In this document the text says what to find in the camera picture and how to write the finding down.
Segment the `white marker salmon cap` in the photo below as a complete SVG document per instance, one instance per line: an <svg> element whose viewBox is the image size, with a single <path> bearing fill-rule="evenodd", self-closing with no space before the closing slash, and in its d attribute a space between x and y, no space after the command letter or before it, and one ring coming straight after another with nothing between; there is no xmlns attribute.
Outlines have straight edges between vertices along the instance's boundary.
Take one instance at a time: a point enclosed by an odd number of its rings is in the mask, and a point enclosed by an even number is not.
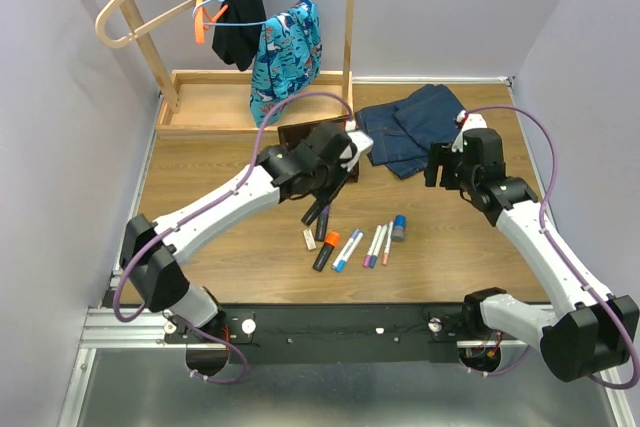
<svg viewBox="0 0 640 427"><path fill-rule="evenodd" d="M382 265L384 266L386 266L389 261L391 245L392 245L393 229L394 229L394 222L390 221L388 224L388 229L385 237L385 245L384 245L383 257L382 257Z"/></svg>

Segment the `black highlighter orange cap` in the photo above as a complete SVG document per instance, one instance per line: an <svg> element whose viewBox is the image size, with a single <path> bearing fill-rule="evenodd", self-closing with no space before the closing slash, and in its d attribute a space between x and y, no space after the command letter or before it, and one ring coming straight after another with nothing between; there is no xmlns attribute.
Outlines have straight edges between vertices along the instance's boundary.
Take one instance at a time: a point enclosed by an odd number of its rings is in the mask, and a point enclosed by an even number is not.
<svg viewBox="0 0 640 427"><path fill-rule="evenodd" d="M312 265L312 269L316 272L321 272L327 264L334 248L340 241L340 234L336 231L330 231Z"/></svg>

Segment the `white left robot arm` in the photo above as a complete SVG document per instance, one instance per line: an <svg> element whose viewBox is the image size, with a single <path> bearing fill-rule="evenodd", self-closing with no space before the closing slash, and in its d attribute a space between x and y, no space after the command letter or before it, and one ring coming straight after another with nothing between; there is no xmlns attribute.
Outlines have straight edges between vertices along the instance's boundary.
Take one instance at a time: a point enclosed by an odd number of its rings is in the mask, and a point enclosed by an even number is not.
<svg viewBox="0 0 640 427"><path fill-rule="evenodd" d="M222 327L221 308L182 271L203 247L234 225L287 200L313 196L302 216L311 225L346 184L372 139L354 122L316 125L294 147L256 147L243 170L207 195L154 221L139 214L125 228L121 248L122 282L131 282L153 313L169 310L187 321L201 342Z"/></svg>

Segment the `white marker magenta cap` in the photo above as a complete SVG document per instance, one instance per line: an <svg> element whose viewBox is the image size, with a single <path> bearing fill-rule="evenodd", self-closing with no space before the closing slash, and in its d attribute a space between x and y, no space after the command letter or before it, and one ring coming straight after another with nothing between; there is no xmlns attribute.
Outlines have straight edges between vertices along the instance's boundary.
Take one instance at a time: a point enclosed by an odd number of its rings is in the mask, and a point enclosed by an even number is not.
<svg viewBox="0 0 640 427"><path fill-rule="evenodd" d="M376 229L375 229L375 232L373 234L371 243L369 245L369 248L367 250L366 256L365 256L363 264L362 264L363 267L365 267L365 268L368 268L369 265L370 265L371 258L372 258L373 254L374 254L374 251L375 251L376 245L378 243L378 239L380 237L380 234L381 234L383 226L384 225L382 225L382 224L379 224L379 225L376 226Z"/></svg>

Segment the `black highlighter purple cap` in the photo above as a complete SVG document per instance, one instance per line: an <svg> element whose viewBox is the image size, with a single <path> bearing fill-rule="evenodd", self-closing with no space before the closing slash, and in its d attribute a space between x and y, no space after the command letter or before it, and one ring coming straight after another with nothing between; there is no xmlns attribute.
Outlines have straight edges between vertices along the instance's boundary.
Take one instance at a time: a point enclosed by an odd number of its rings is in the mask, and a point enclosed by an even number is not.
<svg viewBox="0 0 640 427"><path fill-rule="evenodd" d="M330 213L330 206L327 205L319 214L317 220L316 220L316 228L315 228L315 235L314 235L314 239L318 242L324 242L326 235L327 235L327 230L328 230L328 221L329 221L329 213Z"/></svg>

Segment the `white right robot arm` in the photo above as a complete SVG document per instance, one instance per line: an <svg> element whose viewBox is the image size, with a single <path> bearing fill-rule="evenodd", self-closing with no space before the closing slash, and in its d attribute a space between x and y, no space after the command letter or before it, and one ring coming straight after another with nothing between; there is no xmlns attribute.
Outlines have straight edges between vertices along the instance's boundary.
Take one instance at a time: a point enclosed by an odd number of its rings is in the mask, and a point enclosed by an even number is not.
<svg viewBox="0 0 640 427"><path fill-rule="evenodd" d="M433 144L424 176L426 186L456 190L485 215L516 247L553 306L541 310L501 288L473 292L459 317L467 336L508 334L537 350L564 382L639 361L632 349L638 305L628 295L613 295L558 238L533 189L507 174L495 130L472 128L453 143Z"/></svg>

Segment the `grey blue glue stick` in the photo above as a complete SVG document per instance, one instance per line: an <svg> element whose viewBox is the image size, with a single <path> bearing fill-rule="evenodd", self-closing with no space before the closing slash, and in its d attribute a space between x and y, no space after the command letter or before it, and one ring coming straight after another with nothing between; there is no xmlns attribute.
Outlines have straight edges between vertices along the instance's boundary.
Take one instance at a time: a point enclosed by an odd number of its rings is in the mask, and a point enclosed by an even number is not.
<svg viewBox="0 0 640 427"><path fill-rule="evenodd" d="M402 242L406 237L406 217L404 215L397 215L393 222L393 228L391 231L391 239L393 242Z"/></svg>

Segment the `black highlighter green cap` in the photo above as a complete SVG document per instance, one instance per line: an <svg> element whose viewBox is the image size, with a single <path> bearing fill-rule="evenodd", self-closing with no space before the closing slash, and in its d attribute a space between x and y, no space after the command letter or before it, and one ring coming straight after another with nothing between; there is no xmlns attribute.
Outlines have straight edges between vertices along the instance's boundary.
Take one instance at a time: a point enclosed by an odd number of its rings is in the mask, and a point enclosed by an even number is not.
<svg viewBox="0 0 640 427"><path fill-rule="evenodd" d="M313 196L315 201L302 216L301 222L305 226L310 226L318 218L320 213L337 198L344 186L345 182L342 182L314 191Z"/></svg>

